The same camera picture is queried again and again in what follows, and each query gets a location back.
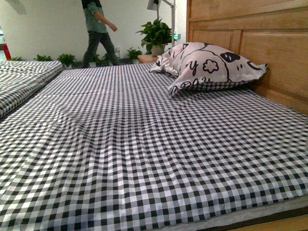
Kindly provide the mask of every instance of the lamp shade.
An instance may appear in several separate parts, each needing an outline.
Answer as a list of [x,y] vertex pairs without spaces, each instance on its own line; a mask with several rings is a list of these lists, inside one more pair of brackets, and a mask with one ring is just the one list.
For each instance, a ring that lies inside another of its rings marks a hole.
[[148,10],[152,10],[152,11],[156,11],[156,10],[157,10],[157,8],[156,8],[156,3],[154,3],[154,0],[149,0],[148,8],[147,8],[147,9],[148,9]]

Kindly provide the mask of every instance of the lamp pole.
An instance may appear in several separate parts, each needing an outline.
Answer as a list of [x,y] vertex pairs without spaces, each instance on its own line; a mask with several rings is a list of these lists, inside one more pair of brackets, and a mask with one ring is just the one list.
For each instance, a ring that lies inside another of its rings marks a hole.
[[[174,47],[174,27],[175,27],[175,0],[173,0],[173,3],[168,2],[167,0],[161,0],[164,3],[168,4],[171,7],[171,33],[172,33],[172,47]],[[154,3],[157,7],[157,19],[159,19],[159,9],[158,4],[159,0],[154,0]]]

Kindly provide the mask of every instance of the green plant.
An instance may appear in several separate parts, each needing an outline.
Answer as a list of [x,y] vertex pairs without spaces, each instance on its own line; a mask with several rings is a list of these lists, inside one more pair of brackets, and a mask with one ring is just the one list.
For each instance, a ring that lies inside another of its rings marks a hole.
[[14,57],[11,59],[11,61],[22,61],[22,57]]
[[133,49],[132,47],[127,51],[128,51],[128,56],[131,60],[137,59],[138,55],[142,54],[142,51]]
[[58,60],[65,66],[72,65],[74,63],[75,56],[71,54],[61,54],[59,55]]
[[52,61],[51,57],[50,56],[46,56],[46,55],[37,55],[37,58],[33,59],[33,60],[36,60],[36,61]]
[[153,46],[163,48],[163,44],[172,42],[171,28],[169,28],[166,23],[162,23],[161,19],[155,19],[153,23],[147,22],[147,24],[142,25],[142,27],[144,27],[144,29],[136,33],[145,35],[141,40],[141,45],[142,47],[146,45],[147,51],[150,51]]
[[90,63],[98,63],[100,62],[100,59],[98,58],[98,56],[100,56],[99,54],[94,55],[91,59],[90,59]]
[[103,56],[103,62],[106,63],[106,64],[111,62],[111,60],[110,60],[110,58],[109,58],[107,53],[104,54],[104,56]]

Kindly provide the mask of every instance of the pillowcase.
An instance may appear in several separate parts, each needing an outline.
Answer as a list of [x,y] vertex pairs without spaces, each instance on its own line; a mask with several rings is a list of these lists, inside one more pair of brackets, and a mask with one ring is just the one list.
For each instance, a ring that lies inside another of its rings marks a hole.
[[255,65],[248,59],[219,46],[189,42],[165,52],[152,66],[152,73],[168,73],[178,78],[168,94],[181,89],[222,90],[261,78],[267,64]]

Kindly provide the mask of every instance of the black cartoon face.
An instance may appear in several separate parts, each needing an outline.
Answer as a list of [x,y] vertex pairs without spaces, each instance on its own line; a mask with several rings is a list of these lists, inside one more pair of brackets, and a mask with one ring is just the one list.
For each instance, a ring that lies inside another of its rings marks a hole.
[[237,68],[237,70],[239,71],[240,69],[243,69],[244,67],[246,67],[245,64],[240,64],[240,65],[237,66],[236,68]]
[[236,60],[240,60],[241,58],[239,55],[232,53],[232,52],[226,52],[226,53],[221,54],[220,56],[228,63],[232,63]]

